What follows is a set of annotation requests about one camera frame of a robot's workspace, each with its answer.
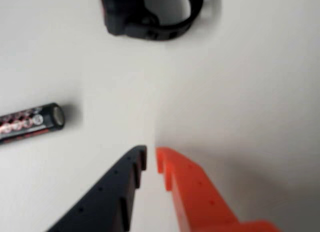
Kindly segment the navy gripper finger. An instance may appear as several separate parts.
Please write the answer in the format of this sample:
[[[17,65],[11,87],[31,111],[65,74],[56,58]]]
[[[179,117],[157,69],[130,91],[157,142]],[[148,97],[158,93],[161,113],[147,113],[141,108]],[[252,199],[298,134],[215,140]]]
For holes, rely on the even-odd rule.
[[[146,168],[147,147],[131,148],[49,231],[128,232],[135,191]]]

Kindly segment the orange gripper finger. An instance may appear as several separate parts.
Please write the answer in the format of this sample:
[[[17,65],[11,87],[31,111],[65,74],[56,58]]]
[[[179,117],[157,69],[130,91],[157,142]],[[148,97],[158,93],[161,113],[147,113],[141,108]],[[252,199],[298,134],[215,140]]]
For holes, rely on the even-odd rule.
[[[205,171],[194,161],[168,148],[156,148],[157,169],[172,194],[182,232],[277,232],[265,220],[240,222]]]

